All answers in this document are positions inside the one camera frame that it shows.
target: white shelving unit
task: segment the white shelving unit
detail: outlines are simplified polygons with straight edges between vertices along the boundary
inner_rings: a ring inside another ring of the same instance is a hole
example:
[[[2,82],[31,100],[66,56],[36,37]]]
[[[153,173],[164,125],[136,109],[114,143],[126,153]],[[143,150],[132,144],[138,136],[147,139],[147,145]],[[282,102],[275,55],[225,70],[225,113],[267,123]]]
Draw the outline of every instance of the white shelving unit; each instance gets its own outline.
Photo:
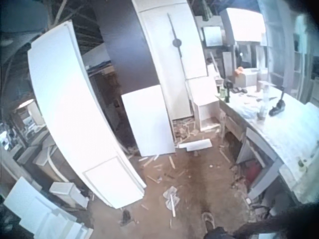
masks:
[[[258,0],[264,17],[268,49],[268,81],[298,97],[302,54],[295,51],[291,10],[284,0]]]

